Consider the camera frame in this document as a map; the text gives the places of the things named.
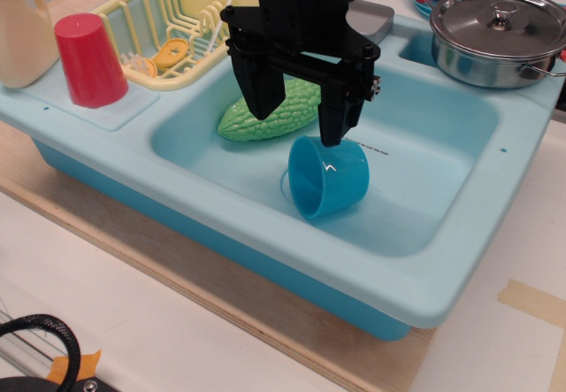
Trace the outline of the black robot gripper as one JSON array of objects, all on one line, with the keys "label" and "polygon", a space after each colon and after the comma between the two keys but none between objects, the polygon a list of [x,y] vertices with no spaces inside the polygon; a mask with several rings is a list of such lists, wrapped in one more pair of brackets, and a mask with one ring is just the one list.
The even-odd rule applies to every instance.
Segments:
[{"label": "black robot gripper", "polygon": [[265,120],[286,96],[283,77],[321,87],[318,122],[326,147],[340,144],[356,127],[363,101],[378,92],[373,74],[379,48],[348,23],[355,0],[258,0],[257,6],[228,5],[228,53],[252,115]]}]

